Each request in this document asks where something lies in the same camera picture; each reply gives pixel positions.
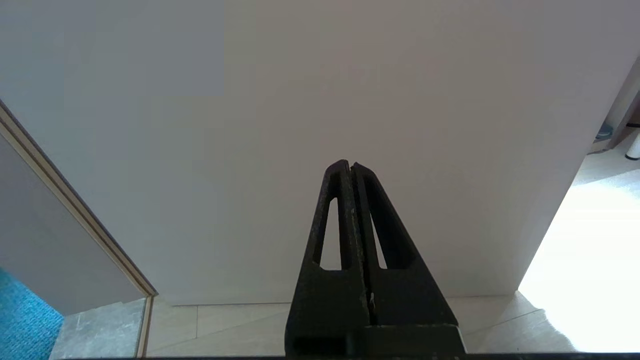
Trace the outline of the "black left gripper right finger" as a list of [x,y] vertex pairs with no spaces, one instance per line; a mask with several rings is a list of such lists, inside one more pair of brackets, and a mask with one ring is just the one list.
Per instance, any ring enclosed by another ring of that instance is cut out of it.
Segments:
[[358,354],[413,357],[464,354],[458,321],[380,180],[352,166],[365,255],[369,324],[352,335]]

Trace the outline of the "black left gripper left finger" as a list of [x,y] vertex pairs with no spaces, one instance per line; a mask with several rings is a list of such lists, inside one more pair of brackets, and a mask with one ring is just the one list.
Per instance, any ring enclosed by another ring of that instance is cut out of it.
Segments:
[[[337,203],[340,269],[322,268],[330,203]],[[360,357],[370,324],[364,256],[349,162],[327,167],[285,325],[288,357]]]

